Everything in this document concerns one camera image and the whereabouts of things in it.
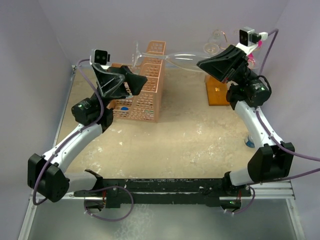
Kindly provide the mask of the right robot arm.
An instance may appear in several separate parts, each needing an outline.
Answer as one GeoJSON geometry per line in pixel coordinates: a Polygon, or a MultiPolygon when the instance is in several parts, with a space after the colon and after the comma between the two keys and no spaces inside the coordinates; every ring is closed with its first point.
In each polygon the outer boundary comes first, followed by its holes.
{"type": "Polygon", "coordinates": [[[295,152],[293,144],[284,142],[264,116],[261,106],[270,98],[272,89],[263,75],[249,68],[248,60],[243,49],[230,45],[196,64],[219,82],[232,82],[226,100],[244,122],[255,147],[245,168],[225,173],[222,190],[228,196],[245,185],[283,180],[289,175],[295,152]]]}

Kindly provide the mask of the clear flute wine glass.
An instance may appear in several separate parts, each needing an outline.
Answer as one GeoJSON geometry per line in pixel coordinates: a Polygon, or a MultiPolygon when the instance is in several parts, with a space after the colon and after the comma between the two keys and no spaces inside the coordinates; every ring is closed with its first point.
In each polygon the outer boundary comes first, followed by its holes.
{"type": "Polygon", "coordinates": [[[155,53],[146,53],[139,50],[139,43],[134,42],[135,52],[132,54],[132,66],[138,65],[139,59],[142,57],[152,58],[157,60],[164,60],[171,65],[180,69],[193,72],[203,72],[197,65],[199,61],[209,59],[212,55],[205,52],[177,52],[168,55],[158,55],[155,53]]]}

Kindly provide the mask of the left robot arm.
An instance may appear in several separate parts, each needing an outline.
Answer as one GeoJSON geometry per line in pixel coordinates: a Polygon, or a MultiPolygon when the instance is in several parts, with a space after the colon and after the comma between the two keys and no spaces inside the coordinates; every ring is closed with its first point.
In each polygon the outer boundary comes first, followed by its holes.
{"type": "Polygon", "coordinates": [[[109,103],[139,95],[148,81],[146,76],[131,72],[126,65],[108,69],[99,63],[91,66],[96,75],[96,85],[90,84],[94,93],[71,108],[77,127],[52,149],[42,155],[35,153],[28,159],[27,184],[33,189],[34,205],[42,203],[37,201],[37,194],[53,203],[68,192],[101,194],[103,184],[96,173],[85,170],[66,176],[65,172],[79,153],[112,124],[114,115],[113,109],[108,108],[109,103]]]}

